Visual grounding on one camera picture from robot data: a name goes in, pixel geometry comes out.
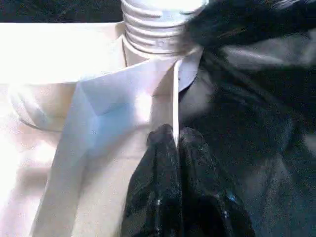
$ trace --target white bottle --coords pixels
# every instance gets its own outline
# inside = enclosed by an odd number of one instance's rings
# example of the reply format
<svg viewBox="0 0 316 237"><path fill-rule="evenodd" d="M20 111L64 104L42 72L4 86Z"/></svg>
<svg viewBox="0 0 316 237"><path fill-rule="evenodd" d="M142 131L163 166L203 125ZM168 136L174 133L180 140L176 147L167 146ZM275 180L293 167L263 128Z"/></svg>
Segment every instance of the white bottle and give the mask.
<svg viewBox="0 0 316 237"><path fill-rule="evenodd" d="M121 0L126 38L136 49L152 54L178 54L193 46L182 39L185 24L208 0Z"/></svg>

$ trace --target white cardboard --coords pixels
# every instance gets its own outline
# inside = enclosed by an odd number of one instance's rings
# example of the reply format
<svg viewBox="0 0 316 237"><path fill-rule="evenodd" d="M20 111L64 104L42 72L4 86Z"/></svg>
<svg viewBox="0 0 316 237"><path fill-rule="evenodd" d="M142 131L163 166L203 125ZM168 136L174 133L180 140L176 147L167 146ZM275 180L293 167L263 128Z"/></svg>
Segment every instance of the white cardboard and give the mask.
<svg viewBox="0 0 316 237"><path fill-rule="evenodd" d="M62 131L79 80L126 67L124 23L0 23L0 81L15 113L40 129Z"/></svg>
<svg viewBox="0 0 316 237"><path fill-rule="evenodd" d="M77 84L31 237L119 236L129 180L148 134L168 123L177 143L178 80L194 79L200 55L143 57Z"/></svg>

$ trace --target white surface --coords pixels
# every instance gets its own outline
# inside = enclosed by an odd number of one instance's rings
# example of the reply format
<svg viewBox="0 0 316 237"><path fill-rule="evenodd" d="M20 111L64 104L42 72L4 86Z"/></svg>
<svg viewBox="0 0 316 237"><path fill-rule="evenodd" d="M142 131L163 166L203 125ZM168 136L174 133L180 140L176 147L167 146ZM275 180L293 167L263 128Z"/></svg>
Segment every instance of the white surface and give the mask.
<svg viewBox="0 0 316 237"><path fill-rule="evenodd" d="M27 237L61 134L20 122L7 89L0 84L0 237Z"/></svg>
<svg viewBox="0 0 316 237"><path fill-rule="evenodd" d="M79 80L126 66L124 23L0 24L0 81L20 118L61 131Z"/></svg>
<svg viewBox="0 0 316 237"><path fill-rule="evenodd" d="M79 82L31 236L118 234L147 135L173 124L175 60L156 58Z"/></svg>
<svg viewBox="0 0 316 237"><path fill-rule="evenodd" d="M124 23L0 23L0 83L77 82L106 71Z"/></svg>

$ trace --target black plastic bag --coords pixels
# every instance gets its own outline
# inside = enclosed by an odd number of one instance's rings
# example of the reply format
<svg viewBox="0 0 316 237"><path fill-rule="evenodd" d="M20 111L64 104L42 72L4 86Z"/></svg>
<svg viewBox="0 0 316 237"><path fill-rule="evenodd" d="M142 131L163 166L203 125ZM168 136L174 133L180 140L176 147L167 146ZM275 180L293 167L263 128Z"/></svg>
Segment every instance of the black plastic bag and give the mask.
<svg viewBox="0 0 316 237"><path fill-rule="evenodd" d="M198 130L232 176L257 237L316 236L316 31L307 31L316 25L304 19L315 15L315 1L239 2L239 14L208 8L190 26L206 49L180 95L180 124ZM244 21L245 31L216 37L272 3L284 4L268 8L278 20L257 20L273 27L258 35L256 21ZM289 12L293 20L282 18Z"/></svg>

